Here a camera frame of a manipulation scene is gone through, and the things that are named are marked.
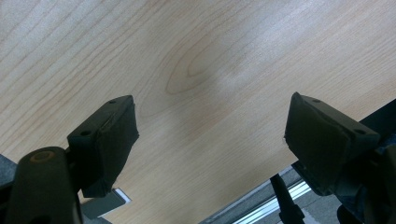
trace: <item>wooden surface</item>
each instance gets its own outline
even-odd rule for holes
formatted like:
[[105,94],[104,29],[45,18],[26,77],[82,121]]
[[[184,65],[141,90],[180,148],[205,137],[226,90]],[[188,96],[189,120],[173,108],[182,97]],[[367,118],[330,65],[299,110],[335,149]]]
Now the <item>wooden surface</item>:
[[396,97],[394,1],[0,1],[0,152],[132,94],[113,223],[197,223],[290,165],[293,92],[362,119]]

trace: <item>light wood tabletop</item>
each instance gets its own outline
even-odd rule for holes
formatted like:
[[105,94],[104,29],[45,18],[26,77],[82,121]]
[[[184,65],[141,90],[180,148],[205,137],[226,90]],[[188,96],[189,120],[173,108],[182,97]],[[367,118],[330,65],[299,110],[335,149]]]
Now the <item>light wood tabletop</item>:
[[296,161],[290,97],[362,119],[396,98],[394,1],[0,1],[0,153],[132,94],[113,223],[197,223]]

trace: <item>wooden table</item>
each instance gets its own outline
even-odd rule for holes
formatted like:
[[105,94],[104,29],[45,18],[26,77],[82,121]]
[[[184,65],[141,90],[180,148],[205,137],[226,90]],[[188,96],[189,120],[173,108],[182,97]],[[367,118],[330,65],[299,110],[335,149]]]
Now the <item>wooden table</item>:
[[396,97],[394,1],[0,2],[0,152],[18,161],[132,94],[113,223],[197,223],[294,161],[291,95],[362,119]]

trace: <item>wood grain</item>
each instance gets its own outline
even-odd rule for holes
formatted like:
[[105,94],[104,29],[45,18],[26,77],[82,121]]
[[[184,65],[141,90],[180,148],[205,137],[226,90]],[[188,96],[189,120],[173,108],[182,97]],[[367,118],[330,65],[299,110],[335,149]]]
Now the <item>wood grain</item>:
[[0,1],[0,152],[18,161],[132,94],[113,223],[197,223],[296,159],[293,92],[362,119],[396,97],[393,1]]

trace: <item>black mechanical component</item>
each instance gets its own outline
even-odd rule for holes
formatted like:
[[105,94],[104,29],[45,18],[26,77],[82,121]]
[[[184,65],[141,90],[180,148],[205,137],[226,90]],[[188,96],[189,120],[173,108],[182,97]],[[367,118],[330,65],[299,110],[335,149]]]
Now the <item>black mechanical component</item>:
[[294,203],[283,179],[279,175],[274,175],[270,180],[279,203],[281,211],[279,217],[282,222],[284,224],[304,224],[305,215],[301,208]]
[[0,223],[82,223],[77,192],[106,196],[138,136],[132,96],[104,104],[69,134],[69,149],[20,160],[14,182],[0,188]]
[[396,100],[357,122],[318,99],[294,93],[285,131],[293,168],[320,196],[334,194],[360,222],[396,223]]

